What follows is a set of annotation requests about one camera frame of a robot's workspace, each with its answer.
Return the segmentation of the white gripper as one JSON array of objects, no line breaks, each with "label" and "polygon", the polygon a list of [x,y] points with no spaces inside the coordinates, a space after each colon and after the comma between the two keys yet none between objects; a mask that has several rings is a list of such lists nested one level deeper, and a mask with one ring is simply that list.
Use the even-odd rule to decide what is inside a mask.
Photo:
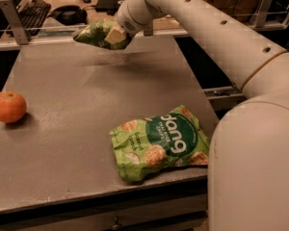
[{"label": "white gripper", "polygon": [[154,19],[165,15],[145,0],[124,0],[117,12],[118,23],[112,26],[105,41],[110,44],[121,43],[127,39],[127,34],[134,36]]}]

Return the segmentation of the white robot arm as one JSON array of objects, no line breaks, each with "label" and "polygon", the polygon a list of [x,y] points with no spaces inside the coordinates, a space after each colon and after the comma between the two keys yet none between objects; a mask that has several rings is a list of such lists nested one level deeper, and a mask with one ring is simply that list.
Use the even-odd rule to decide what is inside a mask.
[{"label": "white robot arm", "polygon": [[175,18],[245,96],[217,125],[209,231],[289,231],[289,52],[203,0],[125,0],[118,25]]}]

